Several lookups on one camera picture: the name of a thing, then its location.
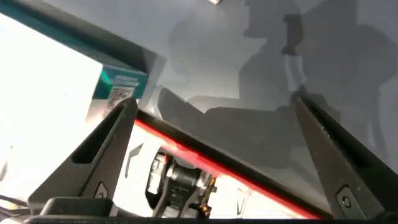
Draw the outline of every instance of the barcode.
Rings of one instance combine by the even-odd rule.
[[[106,108],[102,115],[105,118],[113,108],[118,105],[118,103],[122,102],[123,100],[129,98],[134,93],[134,88],[128,87],[112,87],[111,93],[108,96],[108,102],[106,103]]]

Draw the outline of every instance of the gray surface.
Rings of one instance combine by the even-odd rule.
[[[179,107],[165,91],[158,100],[155,85],[141,108],[159,116],[159,105],[164,119],[324,209],[327,201],[288,107],[300,85],[398,170],[398,1],[46,1],[165,56],[152,84],[205,115],[187,113],[192,109]],[[299,57],[281,54],[286,14],[302,15]]]

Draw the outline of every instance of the red stripe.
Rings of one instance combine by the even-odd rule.
[[[140,120],[135,120],[135,125],[138,125],[140,128],[145,130],[147,133],[153,135],[154,137],[158,138],[159,141],[162,143],[163,147],[170,151],[170,153],[175,154],[182,159],[185,159],[192,163],[193,165],[200,167],[201,169],[218,176],[220,174],[228,175],[252,190],[263,194],[264,196],[268,197],[269,199],[273,200],[275,203],[278,203],[282,208],[284,208],[284,212],[288,213],[294,217],[301,217],[307,219],[319,219],[317,215],[308,211],[306,209],[301,208],[299,205],[294,204],[288,201],[286,198],[281,197],[280,195],[271,192],[265,186],[259,185],[251,180],[247,180],[245,176],[237,173],[229,169],[228,167],[222,166],[221,164],[217,163],[213,159],[206,157],[199,152],[191,149],[183,144],[179,143],[178,141],[171,139],[170,137],[166,136],[165,134],[159,132],[158,130],[152,128],[148,124],[144,123]]]

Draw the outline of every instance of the metal screw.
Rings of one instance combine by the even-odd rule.
[[[351,200],[349,199],[349,197],[343,197],[343,204],[346,208],[351,208]]]

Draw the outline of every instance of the small white object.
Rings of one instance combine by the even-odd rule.
[[[218,4],[221,2],[221,0],[208,0],[209,2],[213,3],[213,4]]]

